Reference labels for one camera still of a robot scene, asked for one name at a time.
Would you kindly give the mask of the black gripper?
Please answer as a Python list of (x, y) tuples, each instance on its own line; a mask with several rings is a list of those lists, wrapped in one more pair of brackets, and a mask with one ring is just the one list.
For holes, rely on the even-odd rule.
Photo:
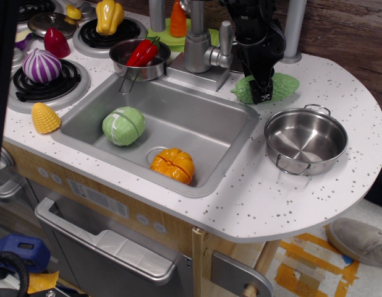
[(272, 100), (273, 68), (283, 58), (285, 49), (285, 40), (263, 40), (251, 45), (240, 43), (237, 56), (242, 62), (244, 74), (253, 76), (249, 82), (253, 104)]

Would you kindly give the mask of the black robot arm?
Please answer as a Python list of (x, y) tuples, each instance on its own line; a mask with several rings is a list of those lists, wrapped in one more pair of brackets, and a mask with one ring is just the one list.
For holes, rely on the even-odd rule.
[(278, 19), (274, 1), (221, 1), (234, 21), (235, 39), (239, 45), (237, 59), (248, 83), (254, 104), (273, 97), (274, 65), (284, 57), (286, 38)]

